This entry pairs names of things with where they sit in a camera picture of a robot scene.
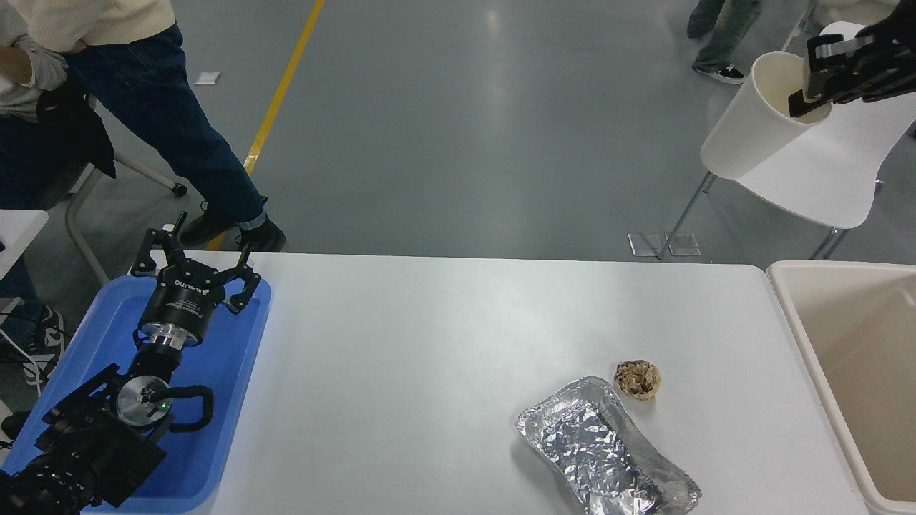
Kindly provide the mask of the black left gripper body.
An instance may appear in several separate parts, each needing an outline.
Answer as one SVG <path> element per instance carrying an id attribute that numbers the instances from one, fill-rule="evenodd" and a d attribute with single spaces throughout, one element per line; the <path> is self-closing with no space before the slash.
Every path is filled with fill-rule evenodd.
<path id="1" fill-rule="evenodd" d="M 190 340 L 202 340 L 225 285 L 215 281 L 218 270 L 200 263 L 167 266 L 157 275 L 157 286 L 137 328 L 153 335 L 156 327 L 171 325 L 184 330 Z"/>

